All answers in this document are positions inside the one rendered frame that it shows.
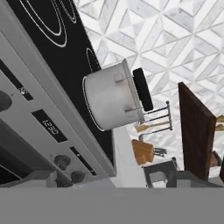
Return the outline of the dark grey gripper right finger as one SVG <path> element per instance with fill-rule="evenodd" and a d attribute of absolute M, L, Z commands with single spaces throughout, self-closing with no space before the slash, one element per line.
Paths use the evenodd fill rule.
<path fill-rule="evenodd" d="M 167 188 L 222 188 L 220 178 L 202 180 L 189 171 L 178 171 L 174 160 L 159 164 L 145 166 L 143 168 L 147 186 L 153 188 L 155 182 L 164 181 Z"/>

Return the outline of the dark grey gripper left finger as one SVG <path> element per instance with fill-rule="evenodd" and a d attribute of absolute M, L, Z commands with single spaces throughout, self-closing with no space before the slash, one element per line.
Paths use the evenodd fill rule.
<path fill-rule="evenodd" d="M 12 181 L 5 185 L 6 188 L 67 188 L 73 183 L 56 171 L 34 171 L 26 178 Z"/>

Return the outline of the dark grey stove knob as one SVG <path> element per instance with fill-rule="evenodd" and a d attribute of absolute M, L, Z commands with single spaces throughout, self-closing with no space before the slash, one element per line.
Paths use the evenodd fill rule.
<path fill-rule="evenodd" d="M 62 170 L 64 171 L 70 164 L 71 159 L 67 155 L 57 155 L 54 158 L 54 163 Z"/>
<path fill-rule="evenodd" d="M 8 94 L 0 90 L 0 112 L 7 110 L 12 104 L 12 100 Z"/>
<path fill-rule="evenodd" d="M 80 183 L 84 180 L 86 174 L 83 171 L 73 171 L 71 173 L 71 180 L 74 184 Z"/>

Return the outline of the grey stove with black hob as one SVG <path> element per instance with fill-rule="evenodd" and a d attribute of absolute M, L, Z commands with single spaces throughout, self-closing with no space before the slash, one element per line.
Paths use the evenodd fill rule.
<path fill-rule="evenodd" d="M 112 131 L 100 131 L 82 80 L 100 70 L 73 0 L 0 0 L 0 90 L 11 106 L 0 119 L 64 178 L 87 184 L 116 175 Z M 71 162 L 62 171 L 57 155 Z"/>

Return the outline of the wooden knife block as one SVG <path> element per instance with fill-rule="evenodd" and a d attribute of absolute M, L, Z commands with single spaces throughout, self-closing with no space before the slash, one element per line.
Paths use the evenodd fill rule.
<path fill-rule="evenodd" d="M 155 156 L 164 157 L 166 154 L 166 149 L 155 148 L 150 143 L 132 139 L 131 144 L 138 165 L 152 162 Z"/>

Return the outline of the brown jar on shelf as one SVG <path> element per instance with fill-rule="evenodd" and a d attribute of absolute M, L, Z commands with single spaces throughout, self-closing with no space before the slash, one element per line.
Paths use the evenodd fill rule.
<path fill-rule="evenodd" d="M 210 166 L 211 167 L 215 167 L 215 166 L 221 166 L 221 158 L 220 156 L 218 155 L 218 153 L 213 150 L 212 151 L 212 154 L 211 154 L 211 159 L 210 159 Z"/>

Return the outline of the wooden spatula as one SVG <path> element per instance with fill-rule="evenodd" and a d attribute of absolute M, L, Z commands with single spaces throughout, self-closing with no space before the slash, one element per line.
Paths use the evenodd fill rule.
<path fill-rule="evenodd" d="M 154 123 L 154 124 L 150 124 L 150 125 L 149 124 L 142 124 L 140 126 L 136 126 L 135 129 L 136 129 L 136 132 L 139 133 L 139 132 L 147 130 L 148 128 L 162 126 L 162 125 L 169 124 L 169 123 L 170 122 L 167 121 L 167 122 Z"/>

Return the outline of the yellow item on shelf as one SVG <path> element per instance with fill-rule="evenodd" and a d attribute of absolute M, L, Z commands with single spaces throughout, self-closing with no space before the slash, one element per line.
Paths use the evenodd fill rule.
<path fill-rule="evenodd" d="M 219 115 L 217 117 L 217 126 L 215 127 L 216 131 L 223 131 L 224 130 L 224 115 Z"/>

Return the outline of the white cooking pot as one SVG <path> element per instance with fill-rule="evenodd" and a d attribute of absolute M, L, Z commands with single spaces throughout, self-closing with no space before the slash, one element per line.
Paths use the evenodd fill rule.
<path fill-rule="evenodd" d="M 100 131 L 144 120 L 126 59 L 85 76 L 82 89 L 88 112 Z"/>

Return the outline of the metal wall rail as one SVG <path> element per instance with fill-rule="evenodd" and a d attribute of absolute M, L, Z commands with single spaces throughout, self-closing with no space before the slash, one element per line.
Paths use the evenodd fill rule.
<path fill-rule="evenodd" d="M 172 115 L 171 115 L 170 103 L 169 103 L 169 101 L 166 101 L 165 103 L 166 103 L 165 107 L 157 108 L 157 109 L 154 109 L 154 110 L 146 113 L 146 115 L 151 115 L 151 114 L 155 114 L 160 111 L 166 112 L 165 115 L 154 117 L 154 118 L 151 118 L 146 121 L 146 124 L 149 126 L 148 128 L 160 127 L 163 125 L 165 126 L 164 128 L 152 131 L 151 133 L 157 133 L 157 132 L 164 131 L 164 130 L 172 130 Z M 159 119 L 163 119 L 163 118 L 167 118 L 168 120 L 163 121 L 163 122 L 154 123 L 155 121 L 157 121 Z"/>

